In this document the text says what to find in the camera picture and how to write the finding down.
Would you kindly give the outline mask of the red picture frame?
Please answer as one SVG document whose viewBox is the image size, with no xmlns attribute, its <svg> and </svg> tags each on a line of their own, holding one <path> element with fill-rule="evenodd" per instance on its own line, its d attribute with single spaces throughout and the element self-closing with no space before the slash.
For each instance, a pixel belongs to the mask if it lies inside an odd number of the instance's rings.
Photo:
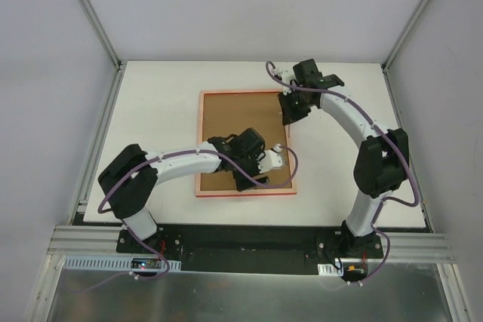
<svg viewBox="0 0 483 322">
<path fill-rule="evenodd" d="M 282 125 L 276 90 L 203 91 L 198 112 L 198 140 L 237 162 L 262 187 L 228 161 L 221 171 L 195 178 L 198 198 L 295 195 L 295 159 Z"/>
</svg>

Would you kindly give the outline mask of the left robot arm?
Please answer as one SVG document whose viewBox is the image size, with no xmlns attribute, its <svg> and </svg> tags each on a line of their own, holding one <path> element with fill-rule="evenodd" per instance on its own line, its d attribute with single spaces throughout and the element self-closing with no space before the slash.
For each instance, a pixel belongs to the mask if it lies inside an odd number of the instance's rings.
<svg viewBox="0 0 483 322">
<path fill-rule="evenodd" d="M 264 173 L 281 165 L 280 155 L 266 150 L 264 139 L 253 128 L 171 152 L 146 152 L 131 144 L 98 176 L 104 199 L 97 212 L 112 212 L 134 237 L 145 241 L 158 232 L 146 202 L 163 182 L 199 173 L 231 172 L 236 189 L 242 192 L 267 183 Z"/>
</svg>

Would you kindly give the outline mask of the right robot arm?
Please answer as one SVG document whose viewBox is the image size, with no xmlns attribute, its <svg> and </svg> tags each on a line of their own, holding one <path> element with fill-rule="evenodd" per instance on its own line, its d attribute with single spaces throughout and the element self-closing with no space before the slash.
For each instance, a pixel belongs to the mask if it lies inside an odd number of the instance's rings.
<svg viewBox="0 0 483 322">
<path fill-rule="evenodd" d="M 374 226 L 384 202 L 408 178 L 408 135 L 401 128 L 378 125 L 352 99 L 344 82 L 335 74 L 323 75 L 313 59 L 297 63 L 291 72 L 268 62 L 266 71 L 283 87 L 278 94 L 283 125 L 305 118 L 316 107 L 330 115 L 357 146 L 353 177 L 358 193 L 334 252 L 362 256 L 380 240 Z"/>
</svg>

